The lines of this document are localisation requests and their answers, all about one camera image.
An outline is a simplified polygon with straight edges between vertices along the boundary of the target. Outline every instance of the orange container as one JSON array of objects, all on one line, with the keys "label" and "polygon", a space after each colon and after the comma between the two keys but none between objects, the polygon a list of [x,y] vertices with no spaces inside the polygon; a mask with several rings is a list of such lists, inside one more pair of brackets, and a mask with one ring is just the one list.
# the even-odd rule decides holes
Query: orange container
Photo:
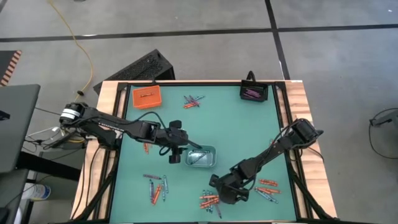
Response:
[{"label": "orange container", "polygon": [[162,105],[160,86],[138,88],[132,91],[132,106],[147,109]]}]

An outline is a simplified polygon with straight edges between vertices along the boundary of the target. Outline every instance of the green mat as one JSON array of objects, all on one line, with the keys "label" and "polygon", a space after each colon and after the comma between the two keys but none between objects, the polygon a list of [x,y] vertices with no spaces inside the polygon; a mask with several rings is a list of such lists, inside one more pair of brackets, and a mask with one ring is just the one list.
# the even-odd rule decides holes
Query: green mat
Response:
[{"label": "green mat", "polygon": [[[169,164],[168,154],[159,156],[158,146],[152,146],[147,155],[142,143],[124,136],[111,223],[296,219],[284,155],[268,163],[257,175],[257,178],[279,183],[278,189],[282,193],[274,196],[278,204],[252,191],[247,202],[235,205],[220,203],[222,220],[215,211],[210,214],[199,206],[203,190],[216,193],[208,185],[212,174],[225,175],[239,161],[258,155],[279,132],[272,88],[269,88],[268,101],[263,103],[241,100],[238,86],[162,86],[161,93],[162,106],[150,110],[156,111],[166,125],[170,121],[181,120],[190,140],[214,146],[217,150],[216,165],[212,168],[188,167],[183,162],[184,157],[180,164]],[[200,108],[183,109],[184,95],[206,97],[200,100]],[[133,108],[131,96],[127,108],[128,120],[149,111]],[[152,114],[144,120],[158,121]],[[160,197],[156,206],[151,204],[149,179],[143,174],[167,176],[170,190],[165,202]],[[154,182],[155,187],[160,183],[159,180]]]}]

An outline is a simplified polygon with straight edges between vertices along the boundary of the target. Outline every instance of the black container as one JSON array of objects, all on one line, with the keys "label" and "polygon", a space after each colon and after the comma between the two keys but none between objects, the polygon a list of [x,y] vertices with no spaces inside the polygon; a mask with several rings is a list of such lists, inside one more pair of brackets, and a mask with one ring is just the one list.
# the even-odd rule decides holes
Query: black container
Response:
[{"label": "black container", "polygon": [[[106,80],[175,80],[173,65],[157,50],[153,50],[116,72]],[[99,95],[102,82],[93,87]]]},{"label": "black container", "polygon": [[256,82],[254,73],[250,71],[246,80],[241,82],[240,95],[242,100],[264,102],[268,100],[268,85]]}]

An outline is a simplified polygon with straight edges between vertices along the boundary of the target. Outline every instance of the concrete floor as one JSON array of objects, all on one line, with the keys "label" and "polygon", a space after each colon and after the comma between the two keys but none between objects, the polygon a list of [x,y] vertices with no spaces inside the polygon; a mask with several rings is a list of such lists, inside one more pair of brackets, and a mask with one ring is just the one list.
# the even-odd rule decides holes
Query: concrete floor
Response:
[{"label": "concrete floor", "polygon": [[[278,27],[398,24],[398,2],[370,0],[271,1]],[[261,0],[56,0],[77,35],[171,30],[270,27]],[[0,38],[69,35],[45,0],[10,0],[0,13]],[[398,29],[280,33],[291,79],[303,80],[320,138],[326,172],[342,220],[395,223],[398,163],[379,157],[368,143],[368,120],[396,107]],[[93,84],[153,49],[173,64],[178,79],[283,79],[271,33],[84,40],[95,66]],[[0,43],[22,50],[10,85],[42,86],[38,107],[60,111],[86,83],[90,67],[72,41]],[[96,104],[90,90],[85,101]],[[35,111],[29,132],[56,126]],[[398,156],[395,130],[373,130],[382,153]],[[57,157],[64,152],[48,152]],[[60,162],[81,167],[84,151]],[[66,221],[76,183],[48,178],[53,198],[34,205],[31,223]]]}]

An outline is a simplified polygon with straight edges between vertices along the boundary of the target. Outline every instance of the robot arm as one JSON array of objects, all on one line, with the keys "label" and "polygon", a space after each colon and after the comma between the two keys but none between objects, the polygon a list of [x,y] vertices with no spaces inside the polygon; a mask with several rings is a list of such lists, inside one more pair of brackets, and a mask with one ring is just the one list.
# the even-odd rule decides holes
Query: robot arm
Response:
[{"label": "robot arm", "polygon": [[292,123],[291,132],[282,136],[264,152],[256,157],[244,159],[232,168],[230,173],[222,177],[212,175],[209,185],[215,187],[220,200],[224,203],[235,204],[249,198],[250,189],[244,188],[248,183],[256,181],[256,174],[261,167],[288,150],[305,149],[311,146],[323,133],[316,130],[306,119],[298,119]]},{"label": "robot arm", "polygon": [[168,128],[161,128],[162,125],[157,122],[139,119],[128,121],[102,113],[85,103],[67,104],[62,111],[60,123],[65,128],[80,128],[88,134],[94,135],[98,142],[108,149],[120,148],[121,141],[116,137],[115,131],[126,133],[130,138],[139,142],[170,148],[172,151],[172,155],[169,157],[170,163],[180,162],[183,149],[179,146],[191,144],[196,148],[201,148],[188,139],[187,132],[181,129],[181,121],[172,121]]}]

